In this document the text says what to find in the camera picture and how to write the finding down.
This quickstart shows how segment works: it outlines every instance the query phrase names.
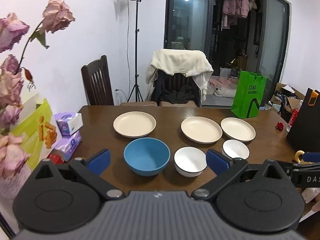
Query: green shopping bag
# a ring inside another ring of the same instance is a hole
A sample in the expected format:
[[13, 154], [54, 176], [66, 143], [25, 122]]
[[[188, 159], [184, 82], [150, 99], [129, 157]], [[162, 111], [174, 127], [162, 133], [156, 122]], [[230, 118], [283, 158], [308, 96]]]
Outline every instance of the green shopping bag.
[[258, 115], [266, 77], [257, 73], [241, 71], [235, 100], [231, 111], [238, 118], [249, 118]]

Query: bottle with red label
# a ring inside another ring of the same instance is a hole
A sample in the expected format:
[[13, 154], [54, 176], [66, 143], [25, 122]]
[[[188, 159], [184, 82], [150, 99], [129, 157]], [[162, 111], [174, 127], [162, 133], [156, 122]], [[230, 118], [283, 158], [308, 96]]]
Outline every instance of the bottle with red label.
[[293, 110], [292, 116], [291, 116], [290, 121], [289, 121], [289, 123], [288, 123], [288, 127], [287, 127], [287, 129], [286, 129], [287, 132], [290, 131], [290, 129], [291, 129], [294, 121], [296, 120], [297, 115], [298, 115], [298, 113], [299, 113], [299, 110], [300, 110], [300, 108], [301, 108], [302, 103], [303, 103], [303, 100], [300, 100], [300, 103], [299, 103], [299, 104], [295, 107], [295, 109]]

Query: light stand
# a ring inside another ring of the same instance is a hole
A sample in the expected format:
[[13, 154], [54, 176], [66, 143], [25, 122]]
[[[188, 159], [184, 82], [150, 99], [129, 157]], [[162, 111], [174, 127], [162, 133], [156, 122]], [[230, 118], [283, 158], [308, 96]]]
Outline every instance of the light stand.
[[135, 93], [136, 93], [136, 102], [140, 102], [140, 99], [141, 99], [141, 102], [143, 102], [143, 99], [142, 99], [142, 95], [140, 93], [140, 90], [139, 90], [139, 86], [138, 86], [138, 74], [137, 74], [137, 50], [138, 50], [138, 32], [139, 32], [139, 29], [138, 29], [138, 4], [141, 2], [141, 0], [136, 0], [136, 38], [135, 38], [135, 65], [134, 65], [134, 70], [135, 70], [135, 75], [134, 75], [134, 79], [135, 79], [135, 84], [132, 88], [132, 91], [130, 93], [130, 96], [128, 98], [128, 102], [130, 100], [130, 97], [133, 93], [133, 91], [135, 90]]

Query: black paper bag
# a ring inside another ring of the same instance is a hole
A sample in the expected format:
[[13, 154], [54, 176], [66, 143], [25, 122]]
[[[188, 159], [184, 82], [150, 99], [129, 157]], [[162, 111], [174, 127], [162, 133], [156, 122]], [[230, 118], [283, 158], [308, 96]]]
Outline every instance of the black paper bag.
[[295, 150], [320, 152], [320, 93], [308, 88], [287, 140]]

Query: brown wooden table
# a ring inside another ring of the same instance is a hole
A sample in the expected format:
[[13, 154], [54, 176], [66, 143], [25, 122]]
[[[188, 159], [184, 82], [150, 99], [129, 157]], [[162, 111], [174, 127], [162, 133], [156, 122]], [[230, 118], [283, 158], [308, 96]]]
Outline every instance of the brown wooden table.
[[[170, 151], [171, 159], [166, 168], [157, 176], [142, 177], [133, 173], [123, 158], [125, 146], [132, 139], [125, 138], [113, 129], [113, 121], [120, 114], [130, 111], [143, 111], [156, 119], [157, 125], [149, 137], [165, 142]], [[80, 110], [83, 118], [83, 127], [80, 129], [82, 142], [76, 149], [73, 157], [90, 157], [103, 148], [111, 151], [111, 165], [102, 173], [101, 177], [124, 191], [130, 190], [186, 190], [190, 194], [206, 182], [215, 177], [210, 168], [195, 178], [186, 178], [180, 175], [174, 167], [173, 155], [181, 147], [192, 146], [206, 152], [214, 148], [221, 152], [222, 144], [228, 139], [226, 135], [216, 143], [203, 145], [195, 143], [184, 136], [181, 131], [181, 122], [190, 116], [203, 116], [220, 124], [226, 117], [235, 117], [229, 109], [218, 108], [187, 108], [187, 107], [156, 107], [156, 106], [83, 106]], [[286, 131], [275, 129], [277, 122], [286, 124], [274, 111], [260, 111], [258, 117], [246, 119], [256, 130], [253, 141], [246, 143], [250, 150], [247, 159], [249, 163], [263, 163], [266, 158], [282, 161], [291, 161], [295, 151], [287, 143]], [[319, 221], [310, 218], [307, 221]], [[318, 240], [320, 230], [310, 222], [302, 223], [299, 231], [308, 239]]]

